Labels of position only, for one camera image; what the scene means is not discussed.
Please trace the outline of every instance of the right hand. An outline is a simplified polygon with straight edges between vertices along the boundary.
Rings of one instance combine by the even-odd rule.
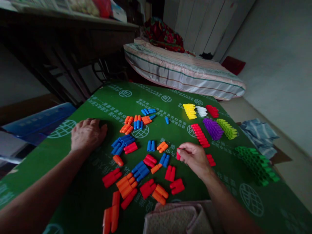
[[[209,176],[211,167],[202,146],[186,142],[179,146],[177,152],[181,156],[180,160],[189,165],[201,180]]]

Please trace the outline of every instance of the table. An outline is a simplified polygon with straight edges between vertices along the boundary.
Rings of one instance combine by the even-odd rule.
[[[184,103],[200,106],[210,104],[217,107],[219,117],[236,128],[239,136],[231,141],[225,136],[220,141],[212,141],[202,123],[203,118],[187,118],[182,107]],[[266,187],[259,187],[253,181],[252,175],[234,152],[237,146],[253,147],[253,144],[213,97],[128,82],[113,82],[99,89],[29,154],[25,161],[15,168],[14,173],[3,178],[0,181],[0,208],[67,155],[70,150],[70,131],[76,123],[86,118],[100,118],[103,120],[101,124],[108,124],[108,135],[103,145],[92,153],[77,174],[51,219],[46,233],[51,233],[48,230],[57,229],[63,230],[64,233],[101,233],[104,209],[111,206],[112,193],[117,191],[116,185],[105,189],[102,182],[102,177],[117,167],[112,159],[113,155],[110,154],[111,144],[122,136],[119,130],[125,117],[140,114],[142,108],[156,108],[157,116],[143,131],[137,130],[132,133],[139,149],[128,155],[121,155],[124,162],[121,168],[123,175],[129,173],[147,155],[148,140],[155,140],[157,144],[165,140],[169,145],[166,153],[172,156],[169,164],[176,167],[176,178],[181,177],[186,187],[182,193],[170,195],[167,202],[209,199],[204,184],[188,166],[175,159],[176,148],[181,143],[198,143],[190,128],[191,124],[198,123],[211,144],[205,151],[212,154],[216,162],[215,172],[265,232],[309,233],[312,216],[285,182],[280,180]],[[169,125],[165,123],[165,116],[170,117]],[[157,151],[151,154],[157,160],[162,156]],[[154,175],[150,173],[140,185],[155,178],[156,183],[170,192],[170,182],[164,179],[165,172],[166,169],[161,168]],[[125,211],[121,209],[116,233],[125,233],[129,228],[141,233],[144,215],[154,209],[155,203],[151,196],[143,200],[141,193],[138,193]]]

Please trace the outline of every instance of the tiled floor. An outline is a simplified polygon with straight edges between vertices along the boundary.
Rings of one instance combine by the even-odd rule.
[[[310,181],[312,178],[312,162],[310,158],[244,98],[234,98],[230,101],[220,102],[220,104],[235,122],[259,118],[261,121],[271,125],[280,137],[280,139],[274,141],[274,144],[293,160],[277,164],[276,168],[285,179],[287,185],[312,213],[312,183]]]

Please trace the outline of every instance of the striped cloth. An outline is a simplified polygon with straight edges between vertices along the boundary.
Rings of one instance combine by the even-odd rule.
[[[278,139],[279,136],[269,124],[262,123],[259,119],[253,119],[244,121],[240,128],[267,159],[276,154],[277,151],[273,148],[273,140]]]

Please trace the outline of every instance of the mattress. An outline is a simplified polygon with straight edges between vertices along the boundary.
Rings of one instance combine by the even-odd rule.
[[[218,62],[153,46],[142,39],[124,45],[133,69],[156,84],[184,92],[231,100],[244,95],[246,86]]]

